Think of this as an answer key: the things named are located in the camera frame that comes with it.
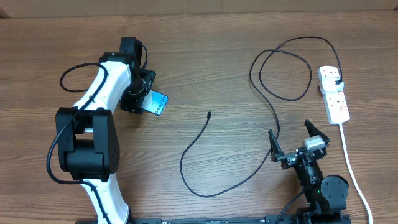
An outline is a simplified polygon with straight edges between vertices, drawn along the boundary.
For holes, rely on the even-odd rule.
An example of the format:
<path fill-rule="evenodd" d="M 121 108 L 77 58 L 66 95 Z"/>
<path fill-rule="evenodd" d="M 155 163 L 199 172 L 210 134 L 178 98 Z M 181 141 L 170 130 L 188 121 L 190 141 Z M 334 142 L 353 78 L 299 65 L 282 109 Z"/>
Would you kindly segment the Samsung Galaxy smartphone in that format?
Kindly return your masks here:
<path fill-rule="evenodd" d="M 142 102 L 142 109 L 160 116 L 168 103 L 168 96 L 151 90 Z"/>

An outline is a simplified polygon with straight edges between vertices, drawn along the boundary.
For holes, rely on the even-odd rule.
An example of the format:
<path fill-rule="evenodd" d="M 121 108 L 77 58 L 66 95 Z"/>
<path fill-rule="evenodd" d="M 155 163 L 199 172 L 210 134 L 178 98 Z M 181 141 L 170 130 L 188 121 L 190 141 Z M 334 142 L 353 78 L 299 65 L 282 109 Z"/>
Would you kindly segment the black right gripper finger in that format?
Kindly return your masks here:
<path fill-rule="evenodd" d="M 271 129 L 268 131 L 268 135 L 271 144 L 271 161 L 277 162 L 280 160 L 280 157 L 284 155 L 284 153 L 280 148 L 279 143 L 277 142 L 276 137 L 274 136 L 274 133 Z"/>
<path fill-rule="evenodd" d="M 306 119 L 304 122 L 304 125 L 305 125 L 310 137 L 320 136 L 323 139 L 323 141 L 325 142 L 325 146 L 329 145 L 330 138 L 327 135 L 325 135 L 323 132 L 321 132 L 318 128 L 316 128 L 310 122 L 310 120 Z"/>

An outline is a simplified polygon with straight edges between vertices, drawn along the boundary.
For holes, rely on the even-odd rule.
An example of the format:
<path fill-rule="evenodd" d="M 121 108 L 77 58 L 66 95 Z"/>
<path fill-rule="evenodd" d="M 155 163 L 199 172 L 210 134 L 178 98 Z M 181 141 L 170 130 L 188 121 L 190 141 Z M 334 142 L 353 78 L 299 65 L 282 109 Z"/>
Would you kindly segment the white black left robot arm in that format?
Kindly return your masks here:
<path fill-rule="evenodd" d="M 46 169 L 59 184 L 82 186 L 97 213 L 95 223 L 134 223 L 116 178 L 120 147 L 113 114 L 116 108 L 142 114 L 155 72 L 146 69 L 146 47 L 122 37 L 119 50 L 104 53 L 93 66 L 98 74 L 72 107 L 55 115 L 57 135 Z"/>

